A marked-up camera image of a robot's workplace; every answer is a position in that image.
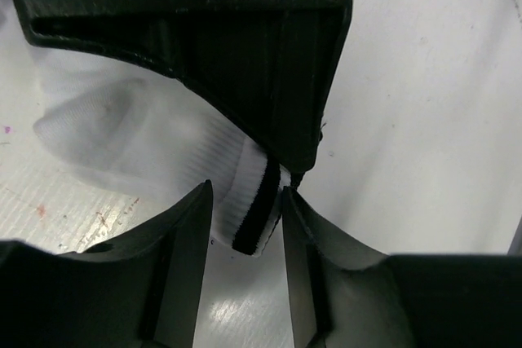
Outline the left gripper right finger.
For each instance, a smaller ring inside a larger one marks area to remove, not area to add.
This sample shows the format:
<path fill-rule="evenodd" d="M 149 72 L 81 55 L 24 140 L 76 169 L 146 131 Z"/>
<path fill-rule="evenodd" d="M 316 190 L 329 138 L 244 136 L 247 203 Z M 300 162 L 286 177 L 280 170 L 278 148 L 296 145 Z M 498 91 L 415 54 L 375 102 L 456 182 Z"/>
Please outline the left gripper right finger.
<path fill-rule="evenodd" d="M 521 259 L 386 255 L 282 196 L 297 347 L 518 347 Z"/>

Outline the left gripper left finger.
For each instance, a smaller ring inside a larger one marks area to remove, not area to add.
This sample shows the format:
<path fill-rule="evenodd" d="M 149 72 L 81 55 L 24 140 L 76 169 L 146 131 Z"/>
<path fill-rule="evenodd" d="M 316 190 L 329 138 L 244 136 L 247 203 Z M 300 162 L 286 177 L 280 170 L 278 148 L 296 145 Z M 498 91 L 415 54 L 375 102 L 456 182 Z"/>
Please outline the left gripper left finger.
<path fill-rule="evenodd" d="M 1 243 L 4 347 L 190 347 L 213 190 L 81 253 Z"/>

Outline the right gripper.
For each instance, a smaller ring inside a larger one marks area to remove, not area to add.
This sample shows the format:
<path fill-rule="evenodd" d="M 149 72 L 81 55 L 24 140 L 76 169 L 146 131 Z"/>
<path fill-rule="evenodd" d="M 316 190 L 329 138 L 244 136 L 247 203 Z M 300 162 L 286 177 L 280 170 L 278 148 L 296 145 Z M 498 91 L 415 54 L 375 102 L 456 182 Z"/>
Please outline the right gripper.
<path fill-rule="evenodd" d="M 316 162 L 353 0 L 13 0 L 27 42 L 181 81 L 293 173 Z"/>

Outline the white sock black stripes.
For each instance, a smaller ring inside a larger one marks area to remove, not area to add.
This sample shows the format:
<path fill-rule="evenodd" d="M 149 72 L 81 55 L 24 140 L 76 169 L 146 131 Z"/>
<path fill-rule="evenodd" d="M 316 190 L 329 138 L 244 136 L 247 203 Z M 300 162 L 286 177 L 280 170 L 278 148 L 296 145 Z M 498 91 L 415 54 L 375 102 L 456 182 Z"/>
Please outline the white sock black stripes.
<path fill-rule="evenodd" d="M 180 81 L 76 51 L 30 54 L 45 102 L 34 132 L 78 178 L 168 205 L 210 181 L 212 236 L 263 252 L 290 174 L 243 130 Z"/>

